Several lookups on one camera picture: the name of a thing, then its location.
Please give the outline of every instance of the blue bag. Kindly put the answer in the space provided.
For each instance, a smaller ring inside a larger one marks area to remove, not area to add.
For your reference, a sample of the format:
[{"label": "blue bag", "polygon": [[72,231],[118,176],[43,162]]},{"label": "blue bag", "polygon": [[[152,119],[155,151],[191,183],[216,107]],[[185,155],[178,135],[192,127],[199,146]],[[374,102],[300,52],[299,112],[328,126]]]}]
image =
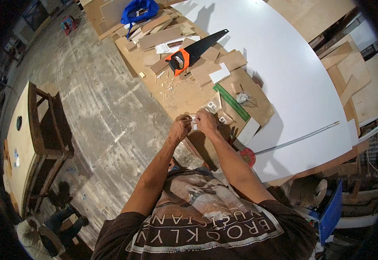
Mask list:
[{"label": "blue bag", "polygon": [[[136,16],[136,13],[141,8],[147,9],[147,12],[140,16]],[[127,40],[130,35],[131,28],[133,27],[132,23],[137,23],[142,20],[148,20],[149,18],[155,16],[159,11],[160,7],[154,0],[132,0],[129,3],[124,11],[122,12],[121,23],[130,24],[130,28],[127,33]]]}]

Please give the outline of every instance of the hand saw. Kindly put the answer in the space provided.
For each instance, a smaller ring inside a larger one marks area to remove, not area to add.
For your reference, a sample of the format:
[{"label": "hand saw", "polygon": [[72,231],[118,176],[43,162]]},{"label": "hand saw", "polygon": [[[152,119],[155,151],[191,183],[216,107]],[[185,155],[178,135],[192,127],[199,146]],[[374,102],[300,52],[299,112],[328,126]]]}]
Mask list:
[{"label": "hand saw", "polygon": [[207,49],[209,49],[209,47],[215,45],[216,42],[228,32],[229,31],[227,29],[216,32],[167,56],[165,61],[169,63],[170,68],[173,70],[174,76],[179,75],[187,67],[195,64],[195,62],[201,58],[201,55]]}]

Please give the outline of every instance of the hand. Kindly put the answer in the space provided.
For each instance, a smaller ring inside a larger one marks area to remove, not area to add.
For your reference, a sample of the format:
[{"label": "hand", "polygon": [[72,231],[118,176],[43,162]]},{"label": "hand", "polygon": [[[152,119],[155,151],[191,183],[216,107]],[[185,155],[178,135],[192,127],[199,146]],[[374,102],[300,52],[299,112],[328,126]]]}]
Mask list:
[{"label": "hand", "polygon": [[192,130],[192,126],[190,125],[191,122],[192,119],[189,115],[180,115],[176,117],[170,127],[169,136],[167,138],[177,146]]},{"label": "hand", "polygon": [[212,113],[201,109],[196,113],[195,118],[198,129],[201,130],[207,137],[217,133],[217,127],[215,117]]}]

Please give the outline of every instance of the orange saw handle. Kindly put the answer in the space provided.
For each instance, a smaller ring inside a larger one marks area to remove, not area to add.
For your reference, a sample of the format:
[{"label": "orange saw handle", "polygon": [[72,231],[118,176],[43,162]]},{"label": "orange saw handle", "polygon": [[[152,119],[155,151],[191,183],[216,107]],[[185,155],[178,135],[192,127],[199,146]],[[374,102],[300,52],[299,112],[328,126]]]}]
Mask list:
[{"label": "orange saw handle", "polygon": [[[180,62],[177,60],[177,57],[183,61],[183,67],[180,67]],[[185,49],[179,49],[174,54],[167,56],[165,59],[170,65],[170,68],[173,70],[174,76],[179,75],[183,70],[186,70],[189,67],[189,53]]]}]

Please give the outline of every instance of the green ruler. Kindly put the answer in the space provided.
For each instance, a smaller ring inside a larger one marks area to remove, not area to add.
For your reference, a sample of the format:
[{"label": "green ruler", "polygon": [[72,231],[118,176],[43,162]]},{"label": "green ruler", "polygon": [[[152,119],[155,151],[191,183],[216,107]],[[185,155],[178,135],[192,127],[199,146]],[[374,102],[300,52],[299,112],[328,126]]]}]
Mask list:
[{"label": "green ruler", "polygon": [[223,99],[244,119],[245,122],[250,119],[250,115],[245,111],[245,109],[228,93],[219,83],[216,84],[213,89],[221,94]]}]

